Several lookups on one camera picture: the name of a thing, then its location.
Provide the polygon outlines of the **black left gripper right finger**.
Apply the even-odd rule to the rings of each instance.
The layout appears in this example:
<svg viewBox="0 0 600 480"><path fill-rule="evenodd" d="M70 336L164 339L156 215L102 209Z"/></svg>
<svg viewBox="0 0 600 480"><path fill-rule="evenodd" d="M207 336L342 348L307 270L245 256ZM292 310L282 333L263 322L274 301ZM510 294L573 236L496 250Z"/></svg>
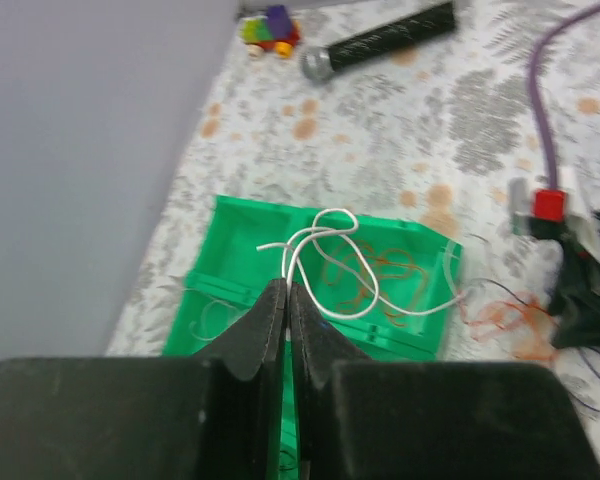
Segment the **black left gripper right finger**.
<svg viewBox="0 0 600 480"><path fill-rule="evenodd" d="M547 368L374 360L291 288L303 479L599 479L578 414Z"/></svg>

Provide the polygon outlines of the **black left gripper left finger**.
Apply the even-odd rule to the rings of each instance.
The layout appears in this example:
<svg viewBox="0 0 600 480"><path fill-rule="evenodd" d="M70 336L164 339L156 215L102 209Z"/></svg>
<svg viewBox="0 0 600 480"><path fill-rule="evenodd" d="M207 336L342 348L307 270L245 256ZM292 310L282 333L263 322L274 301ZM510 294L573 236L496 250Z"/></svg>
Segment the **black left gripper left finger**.
<svg viewBox="0 0 600 480"><path fill-rule="evenodd" d="M0 362L0 479L274 479L286 286L195 354Z"/></svg>

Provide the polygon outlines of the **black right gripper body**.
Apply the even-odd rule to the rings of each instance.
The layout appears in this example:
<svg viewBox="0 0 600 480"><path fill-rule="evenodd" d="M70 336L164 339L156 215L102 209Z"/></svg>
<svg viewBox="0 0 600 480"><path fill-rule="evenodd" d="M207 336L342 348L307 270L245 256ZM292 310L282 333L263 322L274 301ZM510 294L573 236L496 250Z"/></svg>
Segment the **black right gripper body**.
<svg viewBox="0 0 600 480"><path fill-rule="evenodd" d="M594 212L600 222L600 210ZM556 349L600 347L600 262L572 233L561 236L563 258L547 311L560 318L551 344Z"/></svg>

